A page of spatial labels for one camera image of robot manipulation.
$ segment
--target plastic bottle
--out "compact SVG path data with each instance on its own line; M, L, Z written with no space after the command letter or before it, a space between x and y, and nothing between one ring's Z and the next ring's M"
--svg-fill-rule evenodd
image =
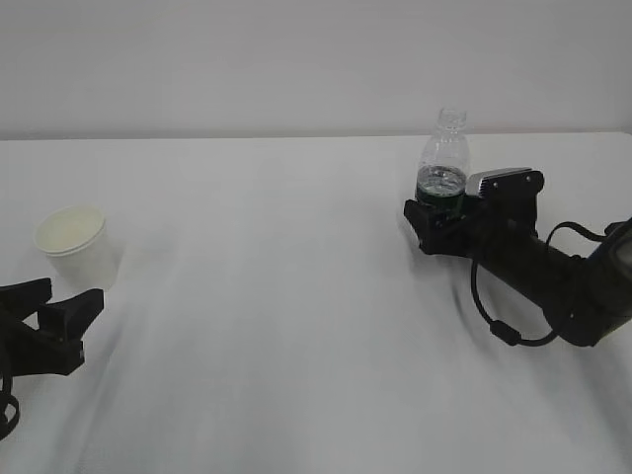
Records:
M441 109L433 136L422 152L415 193L419 202L454 207L465 191L470 171L470 149L463 134L465 118L464 111Z

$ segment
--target black plastic mount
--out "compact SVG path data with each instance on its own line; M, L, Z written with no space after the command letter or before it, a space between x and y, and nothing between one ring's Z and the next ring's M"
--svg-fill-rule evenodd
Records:
M530 183L521 198L463 196L450 210L408 200L404 215L424 253L475 259L539 306L549 325L561 328L561 338L594 346L632 319L632 280L610 255L615 243L632 240L632 219L610 224L605 241L588 259L571 257L538 239L536 195L543 180Z
M49 278L0 286L0 338L13 376L68 375L84 361L81 338L104 309L103 291L46 304L51 298ZM36 312L38 329L24 322Z

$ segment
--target cup rim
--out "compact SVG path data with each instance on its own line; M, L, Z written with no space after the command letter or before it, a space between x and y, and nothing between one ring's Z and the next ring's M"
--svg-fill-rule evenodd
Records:
M41 231L44 229L44 227L49 224L52 219L54 219L58 214L61 214L63 212L67 212L68 210L72 210L72 209L87 209L91 212L95 212L96 215L98 215L100 221L101 221L101 225L99 226L99 229L97 229L97 231L88 239L86 239L83 242L80 242L78 244L72 245L68 248L62 249L62 250L55 250L55 251L51 251L51 250L47 250L46 248L44 248L43 246L40 245L39 242L39 236ZM38 225L38 227L36 228L36 231L34 233L33 236L33 241L35 246L42 252L44 252L47 256L49 257L64 257L67 255L71 255L71 254L75 254L87 247L90 247L98 238L99 236L101 236L101 234L103 234L104 230L106 228L106 217L103 214L103 212L96 206L90 205L90 204L74 204L74 205L67 205L65 207L62 207L60 209L54 210L53 212L51 212L49 215L47 215Z

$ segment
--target white tablecloth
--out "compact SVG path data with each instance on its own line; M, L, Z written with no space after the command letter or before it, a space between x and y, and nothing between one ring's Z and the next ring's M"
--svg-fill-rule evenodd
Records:
M0 472L632 472L632 325L594 349L490 336L467 264L417 251L401 214L424 140L0 143L0 284L53 276L31 236L68 204L100 206L121 251L86 363L17 379ZM470 140L474 171L544 172L541 233L632 213L632 136Z

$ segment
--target robotic arm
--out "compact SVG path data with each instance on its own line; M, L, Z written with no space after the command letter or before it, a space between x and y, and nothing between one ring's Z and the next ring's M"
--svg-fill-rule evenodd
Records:
M13 377L72 373L84 362L81 338L104 308L100 289L46 304L51 298L49 278L0 286L0 439L20 420L20 405L11 393ZM24 322L35 312L38 329Z
M408 200L404 215L428 254L472 260L471 288L492 334L510 346L543 346L561 337L576 346L594 346L632 318L632 218L614 222L605 235L575 222L563 222L600 242L587 258L568 256L538 240L536 196L544 177L529 168L473 175L465 195L451 209ZM477 270L483 266L539 306L551 332L524 339L508 324L494 320L478 296Z

